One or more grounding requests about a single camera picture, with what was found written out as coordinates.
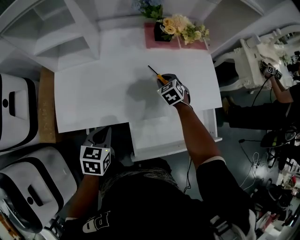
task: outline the human arm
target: human arm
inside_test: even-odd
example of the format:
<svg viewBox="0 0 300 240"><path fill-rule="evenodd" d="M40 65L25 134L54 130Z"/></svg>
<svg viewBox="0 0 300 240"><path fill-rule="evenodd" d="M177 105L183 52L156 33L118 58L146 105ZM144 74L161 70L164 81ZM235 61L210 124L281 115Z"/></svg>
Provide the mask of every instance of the human arm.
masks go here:
<svg viewBox="0 0 300 240"><path fill-rule="evenodd" d="M99 176L85 175L77 192L73 197L68 211L68 218L83 217L98 197Z"/></svg>
<svg viewBox="0 0 300 240"><path fill-rule="evenodd" d="M281 84L281 82L277 78L275 78L275 80L276 80L276 83L277 83L278 87L280 88L280 90L282 92L286 91L285 87Z"/></svg>
<svg viewBox="0 0 300 240"><path fill-rule="evenodd" d="M249 195L239 187L220 157L216 143L193 109L183 103L176 104L175 107L182 124L188 153L195 165L198 187L204 204L213 209L215 214L237 225L248 239L254 239L255 215Z"/></svg>
<svg viewBox="0 0 300 240"><path fill-rule="evenodd" d="M175 107L180 117L187 151L193 160L195 169L207 159L220 156L215 141L194 110L183 103L178 103Z"/></svg>
<svg viewBox="0 0 300 240"><path fill-rule="evenodd" d="M270 78L276 99L280 103L292 103L294 100L289 90L282 91L274 76Z"/></svg>

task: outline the orange pen grip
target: orange pen grip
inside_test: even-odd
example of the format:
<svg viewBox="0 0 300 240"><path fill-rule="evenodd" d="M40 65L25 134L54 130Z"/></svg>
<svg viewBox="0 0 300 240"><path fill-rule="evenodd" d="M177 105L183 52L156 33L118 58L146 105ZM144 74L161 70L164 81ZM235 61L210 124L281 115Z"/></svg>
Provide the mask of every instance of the orange pen grip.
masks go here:
<svg viewBox="0 0 300 240"><path fill-rule="evenodd" d="M161 74L158 74L158 75L157 75L157 78L158 78L160 81L162 81L164 85L166 85L166 84L169 83L169 81L167 81L166 79L164 79L164 78L162 77Z"/></svg>

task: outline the wire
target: wire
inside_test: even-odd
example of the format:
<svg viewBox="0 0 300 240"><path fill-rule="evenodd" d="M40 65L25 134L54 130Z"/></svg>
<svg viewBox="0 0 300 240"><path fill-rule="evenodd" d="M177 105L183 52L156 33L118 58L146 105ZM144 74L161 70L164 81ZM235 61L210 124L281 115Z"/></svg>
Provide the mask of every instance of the wire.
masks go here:
<svg viewBox="0 0 300 240"><path fill-rule="evenodd" d="M271 103L273 103L273 101L272 101L272 89L273 89L273 87L271 87L271 90L270 90L270 102Z"/></svg>
<svg viewBox="0 0 300 240"><path fill-rule="evenodd" d="M265 163L262 165L261 159L263 158L263 156L264 156L265 154L267 154L267 158L266 158ZM267 152L265 152L265 153L262 155L262 158L259 158L259 153L258 153L258 152L255 152L255 153L252 155L253 163L251 164L251 167L250 167L250 170L249 170L249 172L248 172L247 177L245 178L245 180L243 181L243 183L240 185L240 187L243 186L244 183L245 183L245 181L248 179L251 170L252 170L252 174L253 174L253 177L254 177L254 181L253 181L253 183L252 183L249 187L243 189L243 191L245 191L246 189L252 187L252 186L255 184L255 181L256 181L256 179L257 179L257 175L256 175L257 168L258 168L259 166L264 166L264 165L267 163L268 157L269 157L269 155L268 155Z"/></svg>
<svg viewBox="0 0 300 240"><path fill-rule="evenodd" d="M266 82L267 82L272 76L273 76L273 75L271 75L270 77L268 77L267 80L263 83L262 87L259 89L259 92L257 93L256 97L254 98L252 107L253 107L253 105L254 105L254 103L255 103L255 100L257 99L258 95L259 95L260 92L263 90L264 85L266 84Z"/></svg>
<svg viewBox="0 0 300 240"><path fill-rule="evenodd" d="M240 142L240 143L243 143L243 142L261 142L261 140L240 139L239 142Z"/></svg>
<svg viewBox="0 0 300 240"><path fill-rule="evenodd" d="M244 150L244 148L243 148L242 144L241 144L240 142L239 142L239 144L240 144L240 148L242 148L242 150L243 150L244 154L246 155L246 157L247 157L248 161L249 161L251 164L253 164L253 162L251 162L250 158L248 157L247 153L245 152L245 150Z"/></svg>
<svg viewBox="0 0 300 240"><path fill-rule="evenodd" d="M189 182L189 177L188 177L189 169L191 168L191 164L192 164L192 158L189 157L188 167L187 167L187 184L186 184L186 187L185 187L184 190L183 190L183 193L184 193L184 194L186 194L186 191L187 191L188 189L191 189L191 183Z"/></svg>

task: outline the blue flower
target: blue flower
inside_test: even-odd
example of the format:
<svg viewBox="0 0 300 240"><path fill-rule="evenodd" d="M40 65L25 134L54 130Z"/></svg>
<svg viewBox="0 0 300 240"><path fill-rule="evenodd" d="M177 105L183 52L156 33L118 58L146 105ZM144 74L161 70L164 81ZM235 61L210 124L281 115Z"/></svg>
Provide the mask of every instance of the blue flower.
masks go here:
<svg viewBox="0 0 300 240"><path fill-rule="evenodd" d="M131 7L134 10L141 11L145 6L158 6L162 4L162 0L133 0Z"/></svg>

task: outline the black cable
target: black cable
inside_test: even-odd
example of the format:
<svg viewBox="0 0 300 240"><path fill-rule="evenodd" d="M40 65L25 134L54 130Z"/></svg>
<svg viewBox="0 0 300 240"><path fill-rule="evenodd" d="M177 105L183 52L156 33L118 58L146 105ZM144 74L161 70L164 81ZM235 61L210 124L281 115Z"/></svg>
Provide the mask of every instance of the black cable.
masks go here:
<svg viewBox="0 0 300 240"><path fill-rule="evenodd" d="M247 155L247 153L245 152L245 150L244 150L242 144L241 144L240 142L239 142L239 144L240 144L240 148L242 148L242 150L243 150L244 154L246 155L247 159L248 159L249 162L253 165L254 163L253 163L253 162L250 160L250 158L248 157L248 155Z"/></svg>
<svg viewBox="0 0 300 240"><path fill-rule="evenodd" d="M239 139L239 143L243 143L243 142L261 142L261 140Z"/></svg>
<svg viewBox="0 0 300 240"><path fill-rule="evenodd" d="M267 80L263 83L263 85L262 85L262 87L260 88L260 90L259 90L259 92L258 92L258 94L256 95L256 97L254 98L254 101L253 101L253 104L252 104L252 107L253 107L253 105L254 105L254 103L255 103L255 100L257 99L257 97L258 97L258 95L260 94L260 92L263 90L263 87L264 87L264 85L266 84L266 82L272 77L273 75L271 75L270 77L268 77L267 78Z"/></svg>
<svg viewBox="0 0 300 240"><path fill-rule="evenodd" d="M183 194L185 194L188 189L191 189L191 183L189 182L189 177L188 177L189 169L191 168L191 163L192 163L192 159L189 158L189 163L187 168L187 186L184 188Z"/></svg>
<svg viewBox="0 0 300 240"><path fill-rule="evenodd" d="M273 103L273 101L272 101L272 89L273 89L273 87L271 87L271 90L270 90L270 102L271 103Z"/></svg>

